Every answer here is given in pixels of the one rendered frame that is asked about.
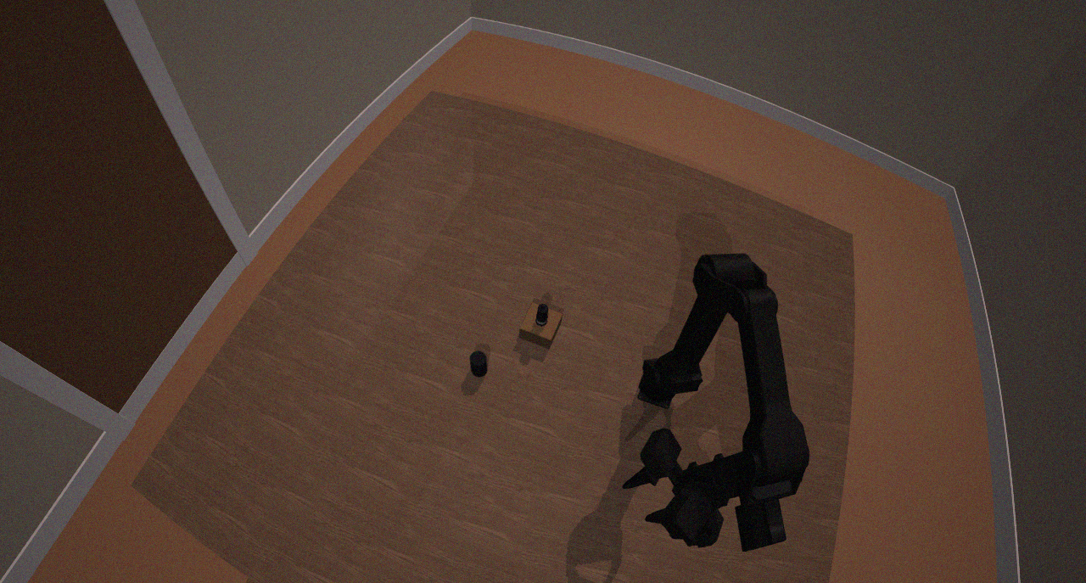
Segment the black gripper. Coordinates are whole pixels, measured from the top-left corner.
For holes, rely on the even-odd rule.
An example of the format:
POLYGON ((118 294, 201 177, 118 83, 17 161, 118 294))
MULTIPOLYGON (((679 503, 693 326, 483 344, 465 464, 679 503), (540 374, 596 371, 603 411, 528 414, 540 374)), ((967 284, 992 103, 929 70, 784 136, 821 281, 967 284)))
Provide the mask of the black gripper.
MULTIPOLYGON (((709 500, 719 500, 721 507, 728 506, 728 500, 733 498, 729 494, 725 483, 723 483, 722 478, 722 464, 723 454, 717 454, 714 456, 714 462, 704 462, 697 466, 697 462, 689 462, 689 468, 681 468, 681 466, 675 462, 681 452, 681 446, 679 446, 678 441, 675 441, 674 433, 671 433, 670 429, 657 429, 657 431, 652 431, 647 443, 641 449, 641 462, 644 464, 637 474, 632 476, 629 481, 624 482, 622 489, 633 489, 641 484, 652 484, 656 485, 660 478, 668 476, 669 481, 672 484, 678 484, 686 481, 703 481, 707 483, 710 491, 705 491, 709 500)), ((711 520, 710 525, 716 532, 716 536, 710 541, 710 543, 703 544, 698 547, 711 546, 719 538, 720 530, 723 524, 723 516, 721 516, 719 509, 711 511, 708 516, 711 520)))

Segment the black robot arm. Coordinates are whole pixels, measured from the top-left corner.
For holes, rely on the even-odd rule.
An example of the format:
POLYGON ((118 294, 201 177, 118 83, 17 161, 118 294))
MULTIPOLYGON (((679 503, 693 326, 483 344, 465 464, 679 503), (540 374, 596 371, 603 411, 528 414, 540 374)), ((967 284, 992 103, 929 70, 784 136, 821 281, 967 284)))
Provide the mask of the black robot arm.
MULTIPOLYGON (((675 394, 697 392, 702 384, 699 362, 725 315, 738 322, 745 366, 750 421, 743 434, 743 451, 723 459, 722 478, 736 507, 743 552, 782 543, 785 537, 779 499, 798 491, 809 466, 809 446, 801 421, 792 411, 779 325, 775 291, 767 273, 746 253, 700 255, 694 267, 696 301, 681 329, 675 347, 657 359, 646 359, 639 400, 669 408, 675 394)), ((671 538, 700 546, 716 536, 703 481, 674 485, 674 498, 659 514, 671 538)))

